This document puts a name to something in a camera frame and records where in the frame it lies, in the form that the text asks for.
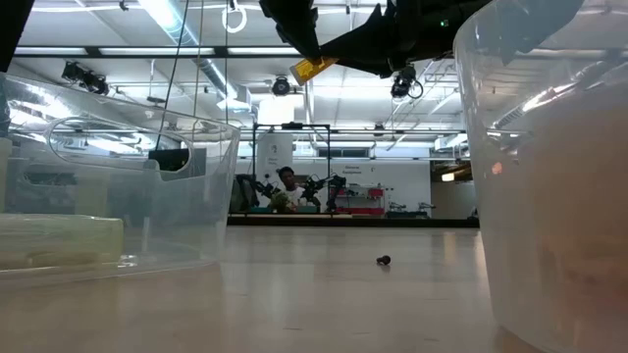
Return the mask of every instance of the yellow tag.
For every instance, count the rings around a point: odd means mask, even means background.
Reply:
[[[290,72],[296,79],[299,85],[305,84],[308,80],[314,78],[314,76],[320,74],[331,65],[338,61],[336,58],[323,58],[320,65],[312,64],[309,60],[303,59],[298,64],[290,68]]]

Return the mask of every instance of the gray floor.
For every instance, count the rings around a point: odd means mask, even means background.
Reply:
[[[3,352],[535,352],[493,319],[475,230],[230,227],[220,266],[3,293],[0,316]]]

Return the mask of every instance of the transparent plastic bin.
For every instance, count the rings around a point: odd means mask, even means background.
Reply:
[[[493,308],[550,352],[628,347],[628,0],[497,0],[458,32]]]
[[[217,260],[237,128],[4,75],[0,107],[0,289]]]

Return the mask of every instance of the black hair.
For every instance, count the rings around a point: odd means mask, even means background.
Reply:
[[[290,167],[281,168],[280,170],[277,171],[277,174],[279,175],[279,178],[282,178],[284,176],[284,173],[286,172],[290,172],[294,175],[294,171]]]

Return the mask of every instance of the person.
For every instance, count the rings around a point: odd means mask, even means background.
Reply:
[[[296,206],[307,206],[307,200],[301,198],[301,195],[303,195],[303,191],[305,191],[305,189],[297,186],[294,182],[294,171],[292,170],[292,168],[283,167],[278,171],[278,173],[279,179],[282,181],[284,187],[286,188],[286,190],[284,190],[284,193],[288,196],[288,200],[292,204],[290,206],[292,208],[295,208]]]

